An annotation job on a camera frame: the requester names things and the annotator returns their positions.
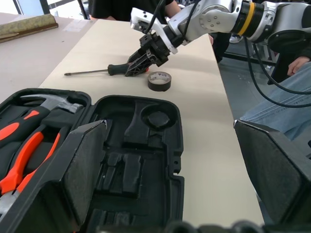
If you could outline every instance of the jeans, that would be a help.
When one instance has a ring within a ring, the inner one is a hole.
[[[280,85],[295,91],[310,91],[311,62],[305,63],[296,74],[281,82]],[[290,105],[311,103],[311,95],[291,94],[279,88],[273,90],[269,97]],[[294,140],[311,125],[311,107],[285,108],[264,100],[242,116],[241,120],[266,125]]]

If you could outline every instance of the black tape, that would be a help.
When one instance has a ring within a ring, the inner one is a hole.
[[[148,76],[148,87],[153,91],[167,91],[171,83],[171,75],[165,72],[153,72]]]

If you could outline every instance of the orange handle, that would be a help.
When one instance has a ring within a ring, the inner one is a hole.
[[[18,153],[17,159],[14,166],[11,168],[9,173],[0,181],[0,189],[2,195],[13,191],[23,180],[24,168],[30,159],[30,156],[42,142],[42,132],[36,132],[32,137],[25,143],[20,152]]]
[[[52,154],[54,153],[55,149],[56,149],[56,146],[58,144],[58,141],[59,141],[59,138],[60,138],[60,133],[58,133],[53,145],[52,145],[52,148],[50,150],[50,152],[48,153],[47,157],[45,158],[45,160],[40,164],[42,165],[48,158],[50,158],[52,156]],[[33,177],[33,175],[35,174],[35,172],[38,170],[38,168],[36,170],[34,170],[32,173],[29,173],[24,179],[23,181],[20,183],[20,185],[17,187],[17,190],[19,193],[21,193],[23,191],[23,189],[26,187],[26,185],[28,184],[28,182],[31,180],[31,178]]]

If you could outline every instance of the hammer head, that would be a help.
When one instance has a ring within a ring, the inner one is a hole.
[[[67,98],[56,96],[56,95],[47,95],[47,94],[35,94],[35,95],[27,95],[20,97],[22,100],[31,100],[42,98],[45,101],[41,104],[42,107],[49,109],[50,111],[55,108],[66,109],[72,113],[76,113],[83,105],[78,103],[70,103]]]

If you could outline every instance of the wire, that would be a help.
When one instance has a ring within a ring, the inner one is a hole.
[[[281,86],[280,84],[278,84],[269,74],[268,72],[266,71],[266,69],[263,67],[263,63],[262,63],[262,60],[259,56],[259,53],[258,53],[258,50],[257,50],[257,47],[255,44],[253,44],[253,48],[255,50],[255,54],[257,56],[257,59],[258,59],[258,62],[259,62],[259,65],[263,71],[263,73],[268,77],[268,79],[275,85],[277,86],[278,88],[282,89],[283,91],[286,91],[286,92],[289,92],[289,93],[292,93],[292,94],[297,94],[297,95],[311,95],[311,91],[293,91],[293,90],[290,90],[290,89],[287,89],[283,86]]]
[[[165,0],[161,0],[161,1],[158,3],[158,5],[157,5],[156,8],[155,8],[154,15],[152,16],[152,19],[151,19],[151,21],[150,21],[149,27],[148,27],[145,31],[143,31],[143,33],[147,34],[147,33],[151,30],[153,24],[155,23],[156,15],[159,13],[159,10],[161,9],[161,7],[162,7],[162,5],[163,5],[164,2],[165,2]]]
[[[258,84],[257,84],[257,81],[255,79],[255,76],[254,76],[254,72],[253,72],[253,68],[252,68],[252,64],[251,64],[251,59],[250,59],[250,55],[249,55],[249,49],[248,49],[248,44],[247,44],[247,39],[246,37],[244,37],[244,42],[245,42],[245,49],[246,49],[246,55],[247,55],[247,62],[248,62],[248,68],[249,68],[249,72],[251,74],[251,78],[253,80],[253,83],[255,85],[255,88],[258,90],[258,92],[266,99],[268,100],[269,102],[271,103],[274,103],[278,106],[281,106],[281,107],[285,107],[285,108],[305,108],[305,107],[311,107],[311,103],[309,104],[302,104],[302,105],[288,105],[288,104],[283,104],[283,103],[278,103],[272,99],[270,99],[269,97],[267,97],[262,91],[261,89],[259,88]]]
[[[188,27],[189,27],[189,24],[190,24],[191,17],[193,15],[193,12],[194,12],[196,6],[199,4],[199,1],[200,0],[196,0],[196,2],[194,3],[193,7],[191,8],[191,11],[190,11],[190,14],[189,14],[189,17],[187,19],[186,26],[185,26],[185,29],[184,29],[184,34],[183,34],[184,39],[186,39],[186,34],[187,34],[187,30],[188,30]]]

